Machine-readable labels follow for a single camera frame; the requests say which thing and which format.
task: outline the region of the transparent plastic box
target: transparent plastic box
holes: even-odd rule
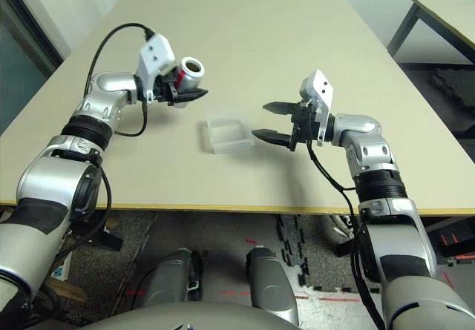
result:
[[[249,124],[242,111],[208,113],[209,142],[213,154],[229,154],[248,150],[255,144]]]

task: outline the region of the robotic arm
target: robotic arm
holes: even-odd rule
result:
[[[381,283],[387,329],[473,329],[475,315],[452,288],[436,280],[436,257],[414,202],[407,197],[390,146],[375,119],[330,114],[333,87],[319,70],[305,79],[297,104],[264,108],[291,114],[292,135],[256,130],[263,141],[295,150],[315,139],[346,151],[359,198],[356,245],[366,277]]]
[[[204,74],[198,60],[174,63],[168,40],[156,34],[140,51],[137,74],[95,75],[60,135],[27,167],[16,211],[0,223],[1,315],[28,313],[70,224],[94,212],[101,177],[106,182],[102,158],[124,107],[141,101],[144,109],[153,100],[174,105],[207,93],[197,88]]]

